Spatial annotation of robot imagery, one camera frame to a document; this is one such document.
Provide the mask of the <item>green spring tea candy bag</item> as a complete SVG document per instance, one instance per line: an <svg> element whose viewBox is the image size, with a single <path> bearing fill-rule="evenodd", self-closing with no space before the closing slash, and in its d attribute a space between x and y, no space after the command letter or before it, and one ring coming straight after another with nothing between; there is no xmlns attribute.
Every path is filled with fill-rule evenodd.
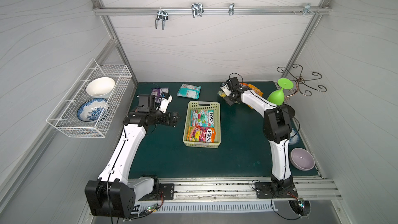
<svg viewBox="0 0 398 224"><path fill-rule="evenodd" d="M223 99L224 99L225 97L227 97L227 95L226 95L223 91L218 91L218 95L219 95L220 97L222 97Z"/></svg>

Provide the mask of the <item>mint blossom Fox's candy bag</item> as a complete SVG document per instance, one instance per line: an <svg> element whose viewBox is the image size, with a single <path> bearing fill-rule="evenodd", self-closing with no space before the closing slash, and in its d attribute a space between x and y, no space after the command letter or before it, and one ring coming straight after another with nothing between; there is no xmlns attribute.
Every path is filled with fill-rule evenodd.
<svg viewBox="0 0 398 224"><path fill-rule="evenodd" d="M213 110L191 110L190 125L194 127L215 126L215 114Z"/></svg>

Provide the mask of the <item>teal mint candy bag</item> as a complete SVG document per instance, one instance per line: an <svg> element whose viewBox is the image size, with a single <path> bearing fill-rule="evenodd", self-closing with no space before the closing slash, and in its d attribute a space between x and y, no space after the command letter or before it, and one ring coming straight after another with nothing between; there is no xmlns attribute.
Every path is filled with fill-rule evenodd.
<svg viewBox="0 0 398 224"><path fill-rule="evenodd" d="M200 97L201 86L182 84L177 92L177 96L197 100Z"/></svg>

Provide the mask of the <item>lemon blackcurrant Fox's candy bag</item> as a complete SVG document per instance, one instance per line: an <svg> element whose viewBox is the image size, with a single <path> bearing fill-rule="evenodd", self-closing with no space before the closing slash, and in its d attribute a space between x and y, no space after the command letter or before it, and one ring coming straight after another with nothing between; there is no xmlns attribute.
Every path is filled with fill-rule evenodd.
<svg viewBox="0 0 398 224"><path fill-rule="evenodd" d="M189 127L188 142L215 143L216 131L211 127Z"/></svg>

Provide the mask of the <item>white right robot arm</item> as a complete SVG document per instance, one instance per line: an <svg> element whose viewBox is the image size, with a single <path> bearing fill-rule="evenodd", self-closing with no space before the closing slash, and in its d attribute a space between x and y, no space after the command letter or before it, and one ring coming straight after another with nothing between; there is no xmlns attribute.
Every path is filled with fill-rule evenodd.
<svg viewBox="0 0 398 224"><path fill-rule="evenodd" d="M221 82L220 89L226 94L224 100L230 106L237 102L244 103L263 117L263 134L270 143L272 154L271 189L273 194L282 195L294 186L289 167L288 145L295 110L286 104L269 102L252 88L241 84L237 77Z"/></svg>

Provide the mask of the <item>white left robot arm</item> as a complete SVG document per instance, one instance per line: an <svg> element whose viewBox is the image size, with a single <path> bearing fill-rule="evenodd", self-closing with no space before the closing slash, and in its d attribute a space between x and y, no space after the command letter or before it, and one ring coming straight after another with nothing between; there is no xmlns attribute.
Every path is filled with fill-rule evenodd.
<svg viewBox="0 0 398 224"><path fill-rule="evenodd" d="M159 197L161 184L157 176L143 175L129 182L132 162L151 125L175 127L177 112L130 112L123 122L118 145L107 166L96 180L85 186L85 195L93 216L129 219L136 201L151 195Z"/></svg>

